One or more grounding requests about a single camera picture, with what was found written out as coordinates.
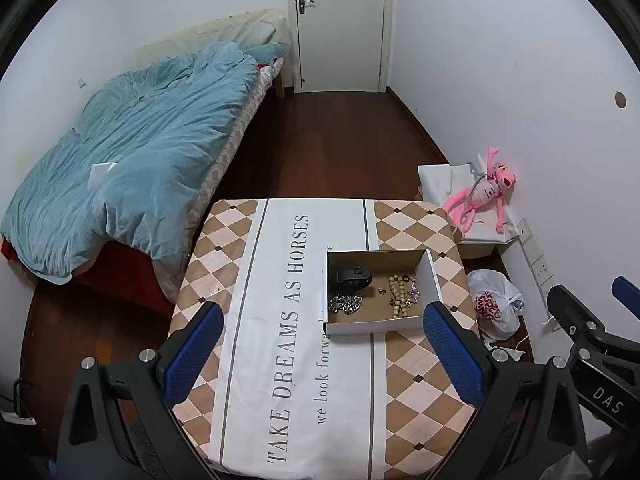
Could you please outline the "wall socket strip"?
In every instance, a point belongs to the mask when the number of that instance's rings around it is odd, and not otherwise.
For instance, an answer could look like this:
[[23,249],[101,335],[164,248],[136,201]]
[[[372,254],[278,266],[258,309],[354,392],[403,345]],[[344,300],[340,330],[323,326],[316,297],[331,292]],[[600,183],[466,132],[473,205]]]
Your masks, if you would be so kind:
[[548,296],[550,290],[555,285],[551,266],[528,220],[521,218],[516,225],[516,229],[518,230],[518,241],[520,242],[529,271],[532,272],[544,308],[546,311],[549,311]]

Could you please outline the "bed with patterned mattress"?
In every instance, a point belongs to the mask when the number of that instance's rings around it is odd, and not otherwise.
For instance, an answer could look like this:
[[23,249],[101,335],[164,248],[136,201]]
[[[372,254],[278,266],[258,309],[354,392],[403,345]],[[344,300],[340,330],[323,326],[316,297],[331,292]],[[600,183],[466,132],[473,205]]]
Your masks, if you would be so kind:
[[276,8],[140,48],[17,188],[2,256],[33,280],[82,281],[156,310],[177,299],[192,240],[291,31]]

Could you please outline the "blue duvet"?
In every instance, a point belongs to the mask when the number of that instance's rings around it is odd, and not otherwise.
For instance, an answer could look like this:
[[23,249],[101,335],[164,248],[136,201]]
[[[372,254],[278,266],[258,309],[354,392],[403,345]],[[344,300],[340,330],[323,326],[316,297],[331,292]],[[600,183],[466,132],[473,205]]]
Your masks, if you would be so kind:
[[1,234],[18,261],[62,285],[114,240],[175,278],[207,175],[260,69],[285,52],[220,42],[104,84],[6,208]]

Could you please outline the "white door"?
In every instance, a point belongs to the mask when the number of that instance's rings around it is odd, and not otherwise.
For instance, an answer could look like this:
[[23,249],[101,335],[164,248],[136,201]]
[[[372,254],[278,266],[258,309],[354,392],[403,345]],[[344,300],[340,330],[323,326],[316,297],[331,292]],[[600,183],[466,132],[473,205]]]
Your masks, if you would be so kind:
[[383,92],[392,14],[393,0],[288,0],[294,90]]

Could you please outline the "white plastic bag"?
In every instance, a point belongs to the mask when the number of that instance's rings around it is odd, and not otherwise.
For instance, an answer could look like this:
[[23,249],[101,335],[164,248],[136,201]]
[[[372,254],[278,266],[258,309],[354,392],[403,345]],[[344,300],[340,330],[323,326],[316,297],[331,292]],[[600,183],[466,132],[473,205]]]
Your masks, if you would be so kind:
[[475,270],[466,279],[480,329],[492,340],[513,336],[525,307],[520,291],[504,274],[494,270]]

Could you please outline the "silver earrings cluster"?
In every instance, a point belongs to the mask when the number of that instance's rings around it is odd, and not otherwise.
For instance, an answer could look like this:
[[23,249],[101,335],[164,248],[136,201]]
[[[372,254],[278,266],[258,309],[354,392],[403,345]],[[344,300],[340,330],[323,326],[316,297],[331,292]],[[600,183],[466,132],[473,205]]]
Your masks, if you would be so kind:
[[408,292],[408,301],[410,304],[417,304],[420,301],[420,289],[418,286],[418,281],[413,276],[410,278],[410,290]]

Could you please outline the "white cardboard box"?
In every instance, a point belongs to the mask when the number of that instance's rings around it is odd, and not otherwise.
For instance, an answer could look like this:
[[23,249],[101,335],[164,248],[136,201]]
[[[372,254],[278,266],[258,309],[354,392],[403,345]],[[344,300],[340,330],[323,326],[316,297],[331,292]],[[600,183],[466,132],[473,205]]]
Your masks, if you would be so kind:
[[[371,272],[371,285],[353,295],[334,294],[330,285],[334,273],[356,266]],[[408,301],[413,276],[421,293],[417,304]],[[418,330],[422,327],[424,308],[442,300],[433,258],[426,249],[329,252],[323,277],[326,281],[323,328],[328,336]]]

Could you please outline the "pink panther plush toy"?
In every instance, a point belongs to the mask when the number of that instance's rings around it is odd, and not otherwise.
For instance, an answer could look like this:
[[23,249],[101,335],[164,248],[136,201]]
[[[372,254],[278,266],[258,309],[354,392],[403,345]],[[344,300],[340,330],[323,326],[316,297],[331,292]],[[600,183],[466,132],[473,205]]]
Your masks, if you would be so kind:
[[516,173],[505,162],[498,161],[498,153],[498,148],[488,148],[484,174],[473,185],[450,196],[442,205],[462,237],[472,229],[477,211],[492,205],[496,206],[497,211],[495,231],[500,235],[504,233],[506,192],[514,187]]

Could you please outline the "white side box table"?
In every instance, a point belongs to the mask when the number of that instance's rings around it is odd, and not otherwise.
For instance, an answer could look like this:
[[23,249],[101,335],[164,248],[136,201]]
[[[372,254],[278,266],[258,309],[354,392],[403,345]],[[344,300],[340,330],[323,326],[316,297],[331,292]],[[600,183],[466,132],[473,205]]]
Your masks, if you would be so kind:
[[[472,191],[477,194],[486,188],[487,165],[478,155],[477,162],[464,165],[421,165],[418,167],[422,200],[444,206],[450,198]],[[518,229],[510,217],[506,196],[499,209],[495,198],[480,203],[476,198],[465,198],[447,211],[454,241],[463,259],[488,256],[495,248],[506,246],[518,239]]]

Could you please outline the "black pouch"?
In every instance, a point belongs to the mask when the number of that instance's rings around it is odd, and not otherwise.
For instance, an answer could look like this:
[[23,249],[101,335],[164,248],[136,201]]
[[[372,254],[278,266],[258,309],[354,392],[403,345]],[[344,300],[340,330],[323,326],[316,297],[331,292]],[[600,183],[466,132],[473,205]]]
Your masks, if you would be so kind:
[[331,280],[331,290],[337,295],[353,295],[372,283],[371,272],[367,269],[356,268],[337,270]]

